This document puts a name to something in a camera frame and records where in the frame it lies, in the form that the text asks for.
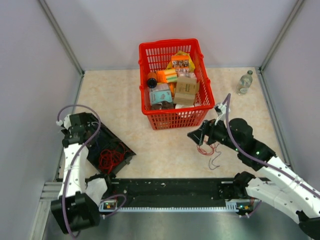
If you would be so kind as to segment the black divided tray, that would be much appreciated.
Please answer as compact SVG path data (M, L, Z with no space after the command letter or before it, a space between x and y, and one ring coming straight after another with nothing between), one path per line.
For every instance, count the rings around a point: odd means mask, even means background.
M86 146L89 150L87 160L96 168L100 174L108 174L115 177L117 173L130 163L136 153L120 140L103 123L93 115L91 124L97 135Z

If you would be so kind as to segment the red plastic basket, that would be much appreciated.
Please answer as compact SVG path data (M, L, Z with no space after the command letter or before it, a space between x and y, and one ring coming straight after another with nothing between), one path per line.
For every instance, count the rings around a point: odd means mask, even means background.
M199 90L195 97L195 103L201 106L193 108L175 109L174 95L177 82L167 83L169 85L174 109L151 110L149 87L147 86L147 75L150 72L166 70L171 56L178 51L188 53L195 65L194 73L199 82ZM141 43L139 45L139 70L140 70L140 93L141 111L147 116L154 130L171 128L194 127L199 125L207 112L215 105L211 89L211 81L207 76L203 54L199 42L195 38L189 39L167 39L154 42ZM191 117L181 118L178 113L191 112Z

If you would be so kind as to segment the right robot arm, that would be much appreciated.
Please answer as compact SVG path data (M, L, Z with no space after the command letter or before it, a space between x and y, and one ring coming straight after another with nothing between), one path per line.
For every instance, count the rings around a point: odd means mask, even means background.
M263 175L265 183L247 172L234 178L233 192L239 198L253 197L281 211L311 239L320 238L320 192L291 170L266 144L255 139L253 128L242 118L228 124L205 120L187 134L198 146L216 142L237 152L243 164Z

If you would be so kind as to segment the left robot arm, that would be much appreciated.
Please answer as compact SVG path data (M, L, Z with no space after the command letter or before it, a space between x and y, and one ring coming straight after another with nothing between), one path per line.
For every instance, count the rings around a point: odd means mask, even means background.
M63 127L64 171L61 189L50 210L64 234L98 226L101 198L109 198L114 191L104 177L86 180L89 148L96 140L96 129L90 121L91 113L67 115L57 123Z

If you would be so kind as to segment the white plastic bag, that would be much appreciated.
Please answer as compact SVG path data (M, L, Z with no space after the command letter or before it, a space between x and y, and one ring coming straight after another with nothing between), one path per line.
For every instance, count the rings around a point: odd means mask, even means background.
M201 104L200 103L195 103L193 105L183 105L183 104L176 104L174 106L174 109L177 110L177 109L186 109L186 108L195 108L195 107L200 107ZM187 113L185 112L178 112L178 116L185 119L185 118L190 118L191 117L191 113L193 113L193 111L189 111Z

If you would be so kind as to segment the brown wrapped package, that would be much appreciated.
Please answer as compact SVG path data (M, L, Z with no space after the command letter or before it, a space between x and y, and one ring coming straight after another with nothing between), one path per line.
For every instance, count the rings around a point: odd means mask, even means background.
M152 111L157 111L157 110L172 110L174 109L174 104L172 102L168 101L161 101L159 103L153 104L151 106Z

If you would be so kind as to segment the brown cardboard box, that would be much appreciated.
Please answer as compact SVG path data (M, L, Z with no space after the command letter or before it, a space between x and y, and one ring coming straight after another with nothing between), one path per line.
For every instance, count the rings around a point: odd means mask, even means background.
M173 103L176 105L193 106L200 83L196 78L179 76L176 82Z

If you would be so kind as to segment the teal tissue box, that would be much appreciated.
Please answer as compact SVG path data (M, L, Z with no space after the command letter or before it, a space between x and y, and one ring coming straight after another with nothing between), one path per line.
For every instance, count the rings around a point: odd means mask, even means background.
M167 83L160 83L155 88L149 89L149 102L151 105L158 104L160 102L172 103L172 93Z

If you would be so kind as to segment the pink white packet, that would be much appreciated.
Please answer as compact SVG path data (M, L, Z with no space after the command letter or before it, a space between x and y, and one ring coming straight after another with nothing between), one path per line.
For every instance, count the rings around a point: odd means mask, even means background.
M175 71L178 79L180 78L197 79L196 74L194 72L189 72L187 68L178 68Z

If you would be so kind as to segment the striped sponge pack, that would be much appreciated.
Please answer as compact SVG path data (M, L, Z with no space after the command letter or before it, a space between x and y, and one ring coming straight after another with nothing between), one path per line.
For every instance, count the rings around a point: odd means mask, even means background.
M175 69L159 70L156 72L156 75L159 83L175 83L178 80Z

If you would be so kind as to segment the yellow bag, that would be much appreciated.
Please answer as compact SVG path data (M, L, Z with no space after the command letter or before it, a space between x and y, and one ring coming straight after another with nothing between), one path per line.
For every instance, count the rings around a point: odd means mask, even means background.
M196 69L195 64L194 64L194 62L192 61L192 59L191 59L191 57L190 57L190 55L189 55L188 53L183 52L183 51L178 51L175 55L185 55L185 56L188 56L188 57L189 57L189 68L187 68L187 69L188 69L189 72L194 72L194 71L195 71L195 69ZM169 69L174 69L174 68L172 68L171 59L170 59L168 65L167 65L166 69L167 69L167 70L169 70Z

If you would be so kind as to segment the orange black bottle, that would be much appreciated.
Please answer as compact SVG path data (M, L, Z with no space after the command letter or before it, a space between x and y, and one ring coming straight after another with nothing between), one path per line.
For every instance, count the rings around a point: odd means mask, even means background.
M146 84L150 89L154 89L157 86L158 78L157 78L157 74L155 72L149 72L147 74Z

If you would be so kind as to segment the clear glass bottle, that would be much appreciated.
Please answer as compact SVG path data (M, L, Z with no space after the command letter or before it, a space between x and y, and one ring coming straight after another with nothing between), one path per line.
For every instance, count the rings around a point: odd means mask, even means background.
M248 70L238 81L236 86L236 93L238 95L245 95L253 82L253 71Z

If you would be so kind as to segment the orange snack box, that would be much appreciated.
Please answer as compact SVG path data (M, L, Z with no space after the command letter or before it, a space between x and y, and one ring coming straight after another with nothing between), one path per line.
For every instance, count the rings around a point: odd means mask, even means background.
M187 55L173 55L171 57L171 67L173 69L188 69L189 57Z

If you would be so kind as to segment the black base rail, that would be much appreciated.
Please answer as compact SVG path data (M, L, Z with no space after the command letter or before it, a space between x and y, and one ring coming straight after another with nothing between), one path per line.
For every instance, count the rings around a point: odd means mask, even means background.
M224 207L226 201L245 199L232 178L114 178L103 197L126 196L125 208Z

